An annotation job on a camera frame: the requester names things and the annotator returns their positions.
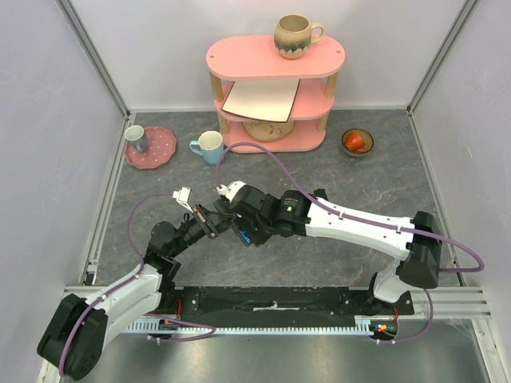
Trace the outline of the black remote control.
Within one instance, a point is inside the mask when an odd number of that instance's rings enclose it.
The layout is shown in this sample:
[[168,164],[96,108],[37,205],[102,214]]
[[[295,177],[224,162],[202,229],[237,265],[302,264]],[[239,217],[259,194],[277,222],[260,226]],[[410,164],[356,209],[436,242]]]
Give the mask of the black remote control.
[[[213,203],[213,206],[214,208],[221,214],[224,214],[226,215],[228,218],[232,218],[234,219],[235,218],[235,214],[231,211],[231,209],[229,208],[228,204],[223,201],[222,199],[218,199],[217,201],[215,201]],[[235,222],[232,223],[232,226],[231,226],[231,229],[232,231],[235,233],[235,235],[238,237],[238,239],[243,243],[243,245],[245,247],[247,247],[244,242],[242,241],[242,239],[240,238],[240,235],[238,233],[238,229],[241,228],[238,224],[236,224]]]

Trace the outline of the blue AAA battery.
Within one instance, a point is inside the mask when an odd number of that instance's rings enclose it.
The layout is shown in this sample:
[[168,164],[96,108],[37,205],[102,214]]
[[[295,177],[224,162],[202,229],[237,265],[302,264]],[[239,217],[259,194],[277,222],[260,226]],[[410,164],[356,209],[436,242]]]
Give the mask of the blue AAA battery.
[[249,247],[251,244],[252,244],[252,241],[250,240],[250,238],[247,236],[247,234],[245,233],[244,230],[242,230],[241,228],[238,229],[238,233],[240,235],[240,238],[242,239],[242,241],[244,242],[244,244]]

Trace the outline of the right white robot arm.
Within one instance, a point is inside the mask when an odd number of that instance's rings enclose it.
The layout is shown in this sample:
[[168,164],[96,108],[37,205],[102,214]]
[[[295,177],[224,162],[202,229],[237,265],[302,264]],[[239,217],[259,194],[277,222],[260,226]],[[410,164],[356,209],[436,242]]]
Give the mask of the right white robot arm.
[[386,313],[412,287],[438,287],[442,241],[430,213],[410,218],[356,211],[328,201],[322,190],[308,195],[288,190],[276,198],[242,181],[216,191],[248,246],[297,235],[342,240],[391,256],[393,262],[375,275],[365,296],[375,314]]

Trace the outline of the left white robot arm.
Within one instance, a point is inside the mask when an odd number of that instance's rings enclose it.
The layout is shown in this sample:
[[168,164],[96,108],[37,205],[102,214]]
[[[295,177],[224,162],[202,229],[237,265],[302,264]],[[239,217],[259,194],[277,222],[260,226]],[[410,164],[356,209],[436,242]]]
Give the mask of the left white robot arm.
[[63,298],[37,346],[37,353],[75,381],[97,364],[104,348],[139,317],[166,314],[175,305],[173,279],[180,268],[176,257],[202,238],[214,239],[232,226],[228,205],[214,210],[196,205],[179,227],[156,224],[141,264],[106,288],[81,298]]

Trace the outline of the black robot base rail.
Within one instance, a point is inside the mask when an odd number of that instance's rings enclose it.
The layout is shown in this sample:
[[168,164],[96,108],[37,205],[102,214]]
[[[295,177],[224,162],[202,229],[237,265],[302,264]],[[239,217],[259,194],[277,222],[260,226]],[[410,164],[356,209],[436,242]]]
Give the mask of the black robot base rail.
[[344,286],[185,286],[162,294],[158,314],[210,326],[347,326],[356,316],[411,316],[409,292],[396,303]]

